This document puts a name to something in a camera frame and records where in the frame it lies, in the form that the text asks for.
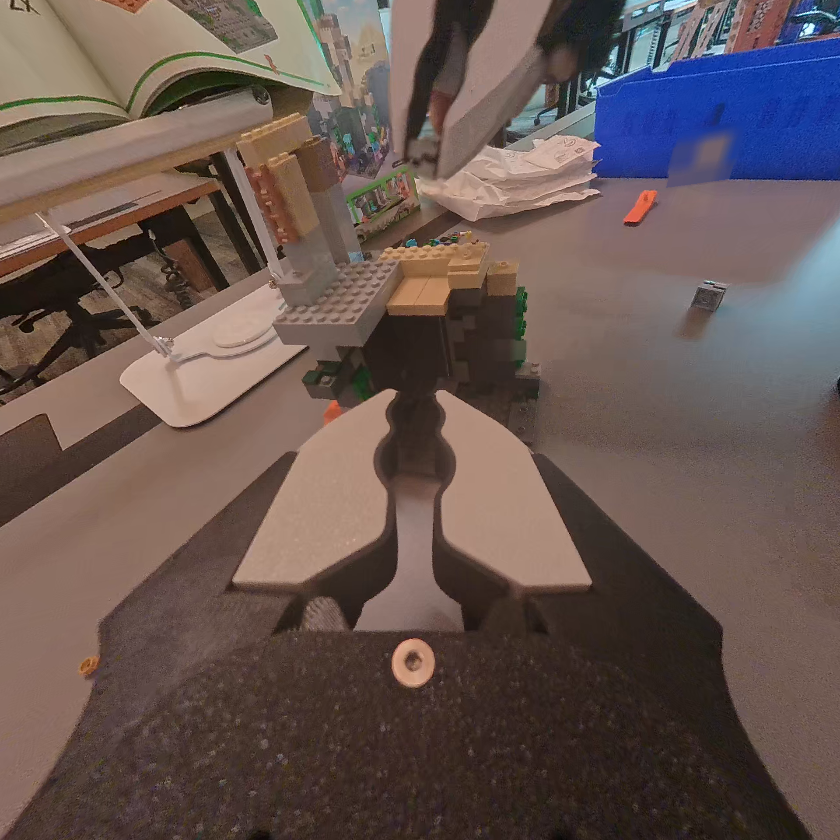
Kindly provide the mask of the brick cave model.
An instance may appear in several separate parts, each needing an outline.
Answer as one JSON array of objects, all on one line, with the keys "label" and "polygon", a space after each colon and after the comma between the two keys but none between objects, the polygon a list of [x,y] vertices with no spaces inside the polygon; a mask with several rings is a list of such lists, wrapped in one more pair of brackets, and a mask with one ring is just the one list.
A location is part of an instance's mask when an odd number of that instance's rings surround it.
[{"label": "brick cave model", "polygon": [[527,358],[528,293],[488,243],[365,257],[328,142],[292,113],[247,131],[238,157],[283,278],[275,328],[316,359],[310,396],[350,408],[384,389],[417,403],[447,388],[533,445],[541,373]]}]

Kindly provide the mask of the grey desk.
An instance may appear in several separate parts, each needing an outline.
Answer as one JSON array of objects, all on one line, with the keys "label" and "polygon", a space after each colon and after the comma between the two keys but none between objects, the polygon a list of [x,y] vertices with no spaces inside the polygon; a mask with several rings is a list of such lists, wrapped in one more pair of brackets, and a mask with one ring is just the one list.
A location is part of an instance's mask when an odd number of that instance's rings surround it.
[{"label": "grey desk", "polygon": [[[538,451],[717,618],[753,744],[838,838],[838,182],[598,186],[473,227],[530,295]],[[690,308],[703,280],[730,285],[715,312]],[[87,703],[102,618],[319,427],[309,361],[2,526],[2,834]]]}]

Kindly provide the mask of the open instruction booklet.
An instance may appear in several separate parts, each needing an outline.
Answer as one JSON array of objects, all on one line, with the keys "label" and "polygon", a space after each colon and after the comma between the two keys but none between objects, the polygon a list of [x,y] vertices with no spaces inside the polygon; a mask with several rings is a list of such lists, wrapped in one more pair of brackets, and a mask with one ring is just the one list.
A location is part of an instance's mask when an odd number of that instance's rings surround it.
[{"label": "open instruction booklet", "polygon": [[2,155],[251,85],[340,95],[303,2],[1,7]]}]

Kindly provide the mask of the stack of white paper bags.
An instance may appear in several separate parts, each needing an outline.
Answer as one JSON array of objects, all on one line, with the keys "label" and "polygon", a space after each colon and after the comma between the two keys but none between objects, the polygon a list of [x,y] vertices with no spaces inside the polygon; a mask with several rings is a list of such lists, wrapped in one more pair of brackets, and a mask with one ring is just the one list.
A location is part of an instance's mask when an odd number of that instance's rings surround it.
[{"label": "stack of white paper bags", "polygon": [[592,186],[600,145],[573,135],[537,140],[529,151],[486,147],[446,180],[419,178],[419,192],[469,222],[511,216],[599,195]]}]

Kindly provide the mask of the white book stand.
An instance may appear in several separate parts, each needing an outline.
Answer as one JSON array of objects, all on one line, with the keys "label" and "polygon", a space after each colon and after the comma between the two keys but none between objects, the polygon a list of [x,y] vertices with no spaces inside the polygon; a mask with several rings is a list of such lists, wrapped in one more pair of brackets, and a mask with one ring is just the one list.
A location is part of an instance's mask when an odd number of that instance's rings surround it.
[{"label": "white book stand", "polygon": [[222,153],[266,256],[269,277],[283,276],[276,244],[238,157],[247,131],[270,123],[269,93],[260,87],[230,92],[154,117],[19,151],[2,158],[2,224],[37,216],[58,236],[99,286],[134,321],[153,348],[120,376],[121,385],[171,427],[214,417],[278,370],[301,345],[285,345],[273,328],[279,292],[263,287],[205,323],[163,340],[143,327],[117,292],[51,216],[55,207],[125,183]]}]

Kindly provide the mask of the green toy set box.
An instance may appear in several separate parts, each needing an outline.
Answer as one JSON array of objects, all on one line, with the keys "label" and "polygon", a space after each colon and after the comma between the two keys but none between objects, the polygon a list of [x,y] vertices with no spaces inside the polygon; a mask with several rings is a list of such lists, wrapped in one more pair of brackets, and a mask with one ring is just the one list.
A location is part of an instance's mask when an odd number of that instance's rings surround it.
[{"label": "green toy set box", "polygon": [[339,94],[315,94],[311,131],[329,144],[357,238],[365,240],[420,207],[413,175],[393,150],[390,52],[376,1],[304,1]]}]

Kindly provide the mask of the black office chair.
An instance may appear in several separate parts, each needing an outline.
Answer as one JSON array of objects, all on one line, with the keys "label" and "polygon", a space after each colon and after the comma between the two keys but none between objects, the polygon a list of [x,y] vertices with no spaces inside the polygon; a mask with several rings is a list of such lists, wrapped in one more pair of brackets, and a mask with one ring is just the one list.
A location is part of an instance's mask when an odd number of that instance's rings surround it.
[{"label": "black office chair", "polygon": [[98,288],[88,268],[69,251],[2,284],[1,316],[12,318],[12,326],[21,332],[33,332],[38,320],[52,314],[63,313],[69,319],[69,326],[40,362],[14,371],[1,370],[2,396],[30,382],[44,384],[43,372],[64,352],[79,349],[92,359],[105,344],[106,331],[134,329],[133,321],[120,308],[92,312],[82,306],[81,300]]}]

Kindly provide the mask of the red cardboard box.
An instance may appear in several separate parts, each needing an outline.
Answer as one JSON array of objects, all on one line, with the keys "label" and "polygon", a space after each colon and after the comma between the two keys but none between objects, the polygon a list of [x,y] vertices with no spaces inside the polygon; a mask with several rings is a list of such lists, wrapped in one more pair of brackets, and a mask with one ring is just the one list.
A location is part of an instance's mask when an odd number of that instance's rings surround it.
[{"label": "red cardboard box", "polygon": [[777,44],[793,1],[699,1],[679,31],[671,62],[709,52],[715,35],[723,36],[725,55],[766,49]]}]

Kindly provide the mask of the small grey brick assembly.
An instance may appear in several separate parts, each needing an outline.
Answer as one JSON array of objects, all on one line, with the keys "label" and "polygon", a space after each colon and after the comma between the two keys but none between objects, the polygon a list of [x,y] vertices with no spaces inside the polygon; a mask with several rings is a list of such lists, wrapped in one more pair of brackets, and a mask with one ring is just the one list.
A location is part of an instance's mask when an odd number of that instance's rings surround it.
[{"label": "small grey brick assembly", "polygon": [[427,180],[438,177],[440,138],[437,135],[419,136],[406,142],[404,159],[416,176]]}]

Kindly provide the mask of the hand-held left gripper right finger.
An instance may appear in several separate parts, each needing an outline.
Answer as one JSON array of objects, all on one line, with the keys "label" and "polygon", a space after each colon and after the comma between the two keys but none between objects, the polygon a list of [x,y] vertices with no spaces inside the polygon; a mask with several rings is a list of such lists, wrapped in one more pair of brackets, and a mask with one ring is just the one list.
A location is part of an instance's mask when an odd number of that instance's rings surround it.
[{"label": "hand-held left gripper right finger", "polygon": [[588,591],[592,578],[529,447],[456,395],[435,398],[455,457],[440,500],[444,546],[514,595]]}]

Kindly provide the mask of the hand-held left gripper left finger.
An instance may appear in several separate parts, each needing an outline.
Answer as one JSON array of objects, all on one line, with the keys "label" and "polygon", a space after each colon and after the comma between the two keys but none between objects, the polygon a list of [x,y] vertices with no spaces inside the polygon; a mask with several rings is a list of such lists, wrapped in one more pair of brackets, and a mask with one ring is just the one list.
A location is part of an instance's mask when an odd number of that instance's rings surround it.
[{"label": "hand-held left gripper left finger", "polygon": [[385,470],[386,388],[312,435],[297,452],[234,573],[237,589],[315,589],[351,562],[396,561],[396,504]]}]

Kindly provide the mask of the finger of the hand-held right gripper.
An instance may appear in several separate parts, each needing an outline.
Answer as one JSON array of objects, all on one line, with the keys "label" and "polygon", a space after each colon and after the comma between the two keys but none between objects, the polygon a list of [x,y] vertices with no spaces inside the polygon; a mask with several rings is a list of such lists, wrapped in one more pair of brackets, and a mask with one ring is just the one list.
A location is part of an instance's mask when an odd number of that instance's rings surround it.
[{"label": "finger of the hand-held right gripper", "polygon": [[391,2],[390,106],[395,152],[417,158],[413,144],[426,122],[441,135],[463,86],[460,2]]},{"label": "finger of the hand-held right gripper", "polygon": [[465,74],[439,131],[435,177],[473,159],[546,81],[566,69],[561,20],[566,2],[492,2],[472,38]]}]

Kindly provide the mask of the cluster of colourful toy figures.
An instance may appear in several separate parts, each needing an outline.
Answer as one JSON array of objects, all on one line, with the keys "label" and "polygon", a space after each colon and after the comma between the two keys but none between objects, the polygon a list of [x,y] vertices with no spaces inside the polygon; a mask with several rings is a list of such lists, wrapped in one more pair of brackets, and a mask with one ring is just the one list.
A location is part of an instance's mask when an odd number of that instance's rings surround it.
[{"label": "cluster of colourful toy figures", "polygon": [[458,230],[454,233],[442,234],[438,237],[429,238],[425,241],[418,241],[416,238],[409,238],[402,246],[407,249],[455,247],[457,245],[466,245],[473,241],[473,232],[467,229]]}]

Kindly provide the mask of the blue plastic bin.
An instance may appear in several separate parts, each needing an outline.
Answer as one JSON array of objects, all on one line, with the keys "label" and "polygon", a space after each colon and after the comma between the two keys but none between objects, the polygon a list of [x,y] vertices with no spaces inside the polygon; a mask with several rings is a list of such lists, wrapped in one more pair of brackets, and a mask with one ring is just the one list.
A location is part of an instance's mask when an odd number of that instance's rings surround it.
[{"label": "blue plastic bin", "polygon": [[602,179],[664,179],[678,144],[731,137],[731,178],[839,178],[838,38],[681,60],[601,86]]}]

